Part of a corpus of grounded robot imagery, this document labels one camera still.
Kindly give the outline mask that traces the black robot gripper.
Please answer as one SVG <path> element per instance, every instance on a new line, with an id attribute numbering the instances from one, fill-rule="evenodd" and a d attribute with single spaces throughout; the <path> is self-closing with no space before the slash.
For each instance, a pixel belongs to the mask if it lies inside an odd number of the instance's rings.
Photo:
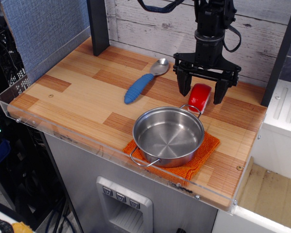
<path id="1" fill-rule="evenodd" d="M 182 96 L 191 90 L 192 77 L 215 81 L 214 101 L 220 104 L 227 90 L 238 83 L 241 67 L 223 57 L 224 40 L 197 40 L 195 52 L 175 53 L 173 70 L 177 75 L 178 88 Z"/>

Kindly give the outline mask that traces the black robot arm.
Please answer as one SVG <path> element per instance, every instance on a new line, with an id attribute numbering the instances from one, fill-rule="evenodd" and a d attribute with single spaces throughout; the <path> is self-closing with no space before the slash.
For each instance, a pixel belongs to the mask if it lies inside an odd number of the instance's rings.
<path id="1" fill-rule="evenodd" d="M 194 33 L 194 53 L 175 53 L 173 71 L 183 96 L 191 89 L 192 77 L 215 81 L 214 104 L 220 104 L 228 90 L 238 83 L 241 67 L 223 57 L 225 32 L 240 33 L 231 26 L 237 10 L 231 0 L 196 0 L 194 2 L 197 29 Z"/>

